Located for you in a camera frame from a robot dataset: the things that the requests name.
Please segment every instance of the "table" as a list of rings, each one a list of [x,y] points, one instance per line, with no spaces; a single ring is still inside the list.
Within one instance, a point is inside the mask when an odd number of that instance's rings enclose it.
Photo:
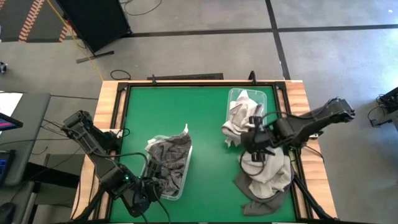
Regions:
[[[304,85],[301,81],[258,80],[256,86],[254,86],[253,82],[249,80],[195,80],[195,81],[174,80],[174,81],[156,81],[156,83],[147,80],[129,81],[128,83],[126,81],[122,82],[106,81],[103,82],[101,93],[99,95],[98,105],[94,117],[94,123],[95,126],[97,126],[98,128],[107,128],[107,129],[121,128],[121,124],[125,123],[124,118],[126,117],[126,113],[124,113],[123,110],[124,106],[127,105],[128,102],[125,100],[126,95],[127,98],[130,99],[129,93],[126,94],[124,88],[128,87],[129,85],[135,85],[135,86],[146,85],[147,87],[150,88],[153,87],[157,88],[162,85],[196,85],[196,86],[223,85],[223,86],[229,86],[230,88],[234,86],[261,88],[261,86],[259,85],[262,85],[262,83],[267,83],[275,87],[274,94],[275,96],[277,96],[278,99],[277,101],[279,102],[275,104],[274,106],[275,109],[292,112],[293,114],[302,114],[306,113],[309,110],[307,97],[305,95]],[[320,151],[318,142],[316,140],[309,141],[308,145]],[[301,175],[305,176],[305,180],[307,182],[307,187],[309,191],[313,194],[318,203],[325,209],[326,212],[328,212],[331,216],[335,217],[336,212],[333,204],[333,199],[331,197],[330,188],[328,185],[328,179],[326,176],[322,159],[310,151],[303,150],[300,158],[296,159],[295,162],[293,162],[293,166],[297,170],[297,172],[300,173],[301,170]],[[90,192],[91,191],[95,192],[98,189],[98,181],[94,181],[94,184],[91,185],[93,176],[94,176],[94,166],[91,163],[91,161],[86,157],[83,163],[83,169],[81,173],[80,203],[78,204],[75,216],[79,215],[81,211],[87,206],[88,201],[90,200],[89,198]],[[304,202],[301,193],[297,189],[295,189],[294,192],[295,194],[297,194],[297,196],[293,200],[296,201],[293,203],[297,205],[297,211],[294,211],[296,217],[305,218],[312,215],[310,210],[306,209],[305,205],[306,203]],[[111,210],[109,209],[107,210],[108,207],[107,205],[108,205],[108,197],[104,196],[100,208],[96,211],[95,214],[93,214],[93,216],[96,218],[105,218],[106,215],[109,216]]]

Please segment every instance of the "wooden table frame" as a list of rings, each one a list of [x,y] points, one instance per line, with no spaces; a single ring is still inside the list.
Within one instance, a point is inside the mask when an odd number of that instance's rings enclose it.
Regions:
[[[302,81],[280,81],[280,80],[258,80],[257,84],[272,84],[275,88],[275,95],[277,96],[277,109],[288,113],[300,115],[310,110],[307,96]],[[135,81],[105,81],[102,84],[101,93],[94,117],[94,125],[100,129],[121,129],[125,114],[124,107],[126,105],[126,87],[129,85],[138,86],[170,86],[170,85],[193,85],[193,86],[251,86],[254,85],[252,80],[158,80],[153,83],[150,80],[135,80]],[[317,140],[309,140],[308,145],[318,152],[320,148]],[[311,151],[302,150],[301,156],[291,152],[291,158],[294,169],[305,179],[307,188],[323,207],[323,209],[331,216],[336,217],[335,206],[331,197],[330,187],[326,176],[325,167],[322,159]],[[75,218],[88,205],[91,197],[94,196],[98,189],[99,183],[94,175],[94,165],[88,158],[85,157],[82,172],[81,172],[81,190],[80,199],[78,201],[78,192],[75,197],[75,204],[73,210],[76,209]],[[303,196],[297,187],[293,189],[294,204],[296,205],[297,218],[311,218],[316,216],[308,206],[308,203],[303,199]],[[106,218],[107,208],[109,203],[108,195],[105,195],[101,201],[101,205],[96,209],[91,217]]]

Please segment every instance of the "fabric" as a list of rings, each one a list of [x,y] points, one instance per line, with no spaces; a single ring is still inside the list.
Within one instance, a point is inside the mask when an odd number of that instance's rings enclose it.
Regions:
[[[241,143],[241,133],[247,131],[254,124],[249,123],[250,116],[261,116],[264,112],[264,105],[257,104],[250,99],[246,90],[242,91],[236,101],[229,103],[228,120],[221,127],[223,134],[227,136],[225,142],[230,147],[231,142],[235,146]]]
[[[266,154],[264,170],[255,176],[251,176],[250,191],[258,198],[269,198],[291,183],[290,158],[285,156],[282,148],[268,148],[275,155]],[[248,174],[257,174],[262,169],[262,162],[253,162],[251,154],[245,152],[242,158],[242,168]]]
[[[158,181],[164,189],[163,194],[175,195],[180,190],[191,146],[192,140],[187,125],[179,135],[148,141],[145,150],[152,156],[153,161],[162,165],[161,178]]]
[[[243,215],[268,215],[275,213],[283,204],[285,196],[289,195],[290,185],[294,178],[294,172],[290,171],[290,184],[286,185],[282,191],[276,192],[273,196],[265,199],[256,197],[249,186],[252,184],[252,178],[241,171],[234,179],[236,186],[242,193],[252,200],[251,203],[241,205]]]

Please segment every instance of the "computer screen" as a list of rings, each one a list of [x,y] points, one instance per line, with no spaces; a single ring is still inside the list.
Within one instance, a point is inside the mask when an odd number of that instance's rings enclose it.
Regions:
[[[24,123],[0,113],[0,131],[6,131],[14,128],[21,128]]]

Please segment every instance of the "floor mat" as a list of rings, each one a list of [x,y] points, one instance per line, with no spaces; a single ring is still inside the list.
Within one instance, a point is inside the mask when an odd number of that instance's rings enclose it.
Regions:
[[[50,0],[62,14],[55,0]],[[46,0],[0,0],[2,42],[59,42],[63,24]]]

